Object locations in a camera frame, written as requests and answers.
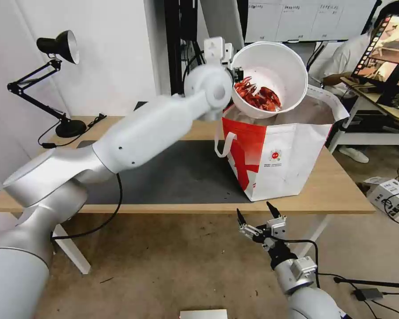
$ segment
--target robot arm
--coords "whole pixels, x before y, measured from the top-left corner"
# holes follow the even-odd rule
[[[288,298],[289,318],[291,319],[340,319],[345,314],[325,291],[312,288],[313,274],[317,269],[310,257],[297,258],[285,244],[286,216],[281,216],[277,208],[267,205],[273,219],[265,225],[248,225],[238,213],[239,231],[252,241],[262,244],[268,252],[271,268],[275,271],[279,286]]]
[[[159,96],[93,145],[49,150],[5,181],[5,190],[26,210],[23,222],[0,233],[0,319],[34,316],[49,273],[50,233],[84,205],[84,183],[144,164],[188,133],[194,120],[216,118],[229,103],[233,80],[220,63],[224,41],[212,38],[204,46],[213,61],[188,75],[185,97]]]

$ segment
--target black desk lamp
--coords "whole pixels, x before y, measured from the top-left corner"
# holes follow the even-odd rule
[[[37,47],[40,51],[46,53],[51,60],[44,66],[38,68],[37,70],[31,72],[30,74],[20,78],[16,82],[8,84],[8,90],[13,94],[16,94],[23,98],[24,100],[34,104],[35,106],[41,108],[43,111],[53,115],[58,118],[60,124],[56,127],[56,135],[59,137],[75,137],[83,134],[86,131],[86,124],[79,120],[70,120],[67,115],[59,110],[56,110],[50,106],[44,105],[43,103],[37,101],[31,96],[27,95],[24,90],[33,86],[34,84],[40,82],[41,80],[51,76],[53,73],[58,72],[61,69],[61,60],[59,60],[56,55],[60,55],[62,58],[68,62],[78,64],[80,62],[80,54],[77,49],[77,42],[75,41],[74,33],[71,30],[64,31],[60,33],[56,39],[49,38],[38,38]],[[47,67],[53,67],[53,71],[35,79],[28,79],[34,74],[40,72]]]

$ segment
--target small table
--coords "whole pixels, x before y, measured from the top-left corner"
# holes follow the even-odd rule
[[[390,116],[396,121],[399,121],[399,110],[391,108],[377,101],[381,96],[380,93],[365,93],[364,86],[355,88],[357,83],[350,81],[347,78],[341,78],[341,81],[346,84],[358,96],[354,106],[350,110],[350,117],[342,124],[344,129],[347,129],[352,122],[354,116],[359,110],[378,110],[387,116]],[[339,130],[333,137],[328,150],[332,153],[337,145],[399,145],[399,133],[347,133]]]
[[[94,117],[74,118],[89,123]],[[76,148],[79,142],[83,140],[98,140],[119,119],[121,117],[107,117],[81,136],[77,142],[66,147]],[[182,139],[213,140],[216,125],[216,122],[195,121],[191,131]],[[63,144],[67,141],[68,139],[58,138],[57,136],[50,140],[50,142],[56,144]],[[315,214],[312,226],[302,237],[313,241],[322,233],[333,214],[372,214],[375,212],[374,207],[326,148],[322,149],[315,167],[299,195],[276,198],[272,199],[271,202],[280,210],[282,215]],[[86,204],[79,213],[111,214],[114,212],[116,204]],[[234,214],[235,218],[237,208],[244,214],[264,213],[270,218],[266,201],[218,204],[123,204],[119,214]],[[23,208],[5,191],[0,192],[0,212],[20,213],[22,210]],[[65,235],[65,231],[61,226],[57,230],[57,235]],[[90,265],[74,243],[66,239],[59,244],[80,271],[88,273]],[[310,246],[310,244],[299,244],[294,252],[299,257],[302,257],[307,253]]]

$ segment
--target white box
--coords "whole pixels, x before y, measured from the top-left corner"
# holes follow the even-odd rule
[[[382,177],[372,177],[364,181],[369,184],[371,189],[367,193],[367,198],[375,207],[385,213],[386,211],[393,217],[399,218],[399,181],[396,179],[385,179]]]
[[[227,319],[226,309],[181,311],[180,319]]]

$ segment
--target white and red bag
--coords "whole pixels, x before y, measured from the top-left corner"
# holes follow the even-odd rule
[[[328,91],[308,86],[306,97],[293,110],[256,120],[235,105],[223,113],[227,156],[241,188],[251,201],[297,195],[306,183],[332,125],[348,117]]]

